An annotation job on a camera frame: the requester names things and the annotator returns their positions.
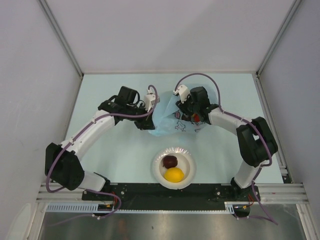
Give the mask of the light blue plastic bag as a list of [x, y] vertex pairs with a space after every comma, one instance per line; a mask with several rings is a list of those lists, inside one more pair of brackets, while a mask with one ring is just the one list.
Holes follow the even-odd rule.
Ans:
[[196, 113], [201, 122], [190, 122], [180, 119], [180, 111], [176, 102], [180, 101], [179, 96], [175, 96], [173, 91], [166, 91], [160, 95], [160, 102], [157, 104], [152, 120], [155, 130], [149, 133], [154, 136], [165, 136], [176, 133], [195, 134], [209, 124], [207, 110], [210, 106], [218, 103], [216, 91], [208, 85], [187, 84], [190, 94], [187, 102]]

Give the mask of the white paper plate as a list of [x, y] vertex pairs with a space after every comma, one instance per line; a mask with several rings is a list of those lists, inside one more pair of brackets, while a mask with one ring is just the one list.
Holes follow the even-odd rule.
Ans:
[[181, 147], [168, 147], [153, 159], [151, 172], [156, 181], [170, 190], [188, 187], [196, 176], [196, 162], [190, 152]]

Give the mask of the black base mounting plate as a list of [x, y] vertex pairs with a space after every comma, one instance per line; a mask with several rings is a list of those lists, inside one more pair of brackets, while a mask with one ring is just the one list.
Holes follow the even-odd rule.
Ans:
[[121, 199], [121, 210], [129, 211], [218, 211], [225, 202], [245, 203], [260, 196], [256, 186], [252, 191], [219, 183], [192, 183], [178, 190], [159, 183], [111, 183], [107, 192]]

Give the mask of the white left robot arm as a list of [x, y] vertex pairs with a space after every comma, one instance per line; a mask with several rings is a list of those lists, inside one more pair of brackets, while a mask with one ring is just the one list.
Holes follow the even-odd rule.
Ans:
[[131, 121], [139, 130], [153, 130], [152, 114], [159, 102], [153, 85], [147, 87], [147, 94], [141, 98], [138, 91], [122, 86], [117, 95], [103, 101], [93, 117], [77, 133], [59, 144], [50, 143], [45, 150], [46, 190], [50, 181], [60, 185], [60, 190], [83, 189], [93, 192], [100, 200], [110, 196], [111, 188], [107, 178], [84, 170], [81, 160], [92, 145], [108, 130], [123, 120]]

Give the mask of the yellow fake lemon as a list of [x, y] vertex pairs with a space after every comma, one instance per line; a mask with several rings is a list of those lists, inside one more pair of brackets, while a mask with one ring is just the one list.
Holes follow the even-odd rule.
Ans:
[[171, 183], [179, 183], [184, 177], [184, 172], [178, 167], [169, 168], [164, 174], [164, 178]]

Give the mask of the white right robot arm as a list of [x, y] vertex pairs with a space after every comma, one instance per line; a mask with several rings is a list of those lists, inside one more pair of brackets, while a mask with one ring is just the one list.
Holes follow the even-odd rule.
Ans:
[[220, 92], [217, 93], [218, 103], [212, 104], [203, 86], [189, 89], [181, 84], [173, 94], [179, 97], [176, 106], [184, 114], [197, 115], [201, 122], [220, 127], [237, 137], [243, 161], [231, 179], [230, 194], [235, 200], [242, 201], [262, 168], [271, 166], [272, 156], [278, 152], [278, 144], [267, 121], [263, 117], [245, 118], [223, 110]]

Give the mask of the dark red fake plum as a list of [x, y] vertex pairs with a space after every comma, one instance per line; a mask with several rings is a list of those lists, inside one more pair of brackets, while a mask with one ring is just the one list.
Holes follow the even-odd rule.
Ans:
[[175, 168], [178, 165], [178, 159], [174, 155], [166, 155], [162, 159], [162, 165], [166, 169]]

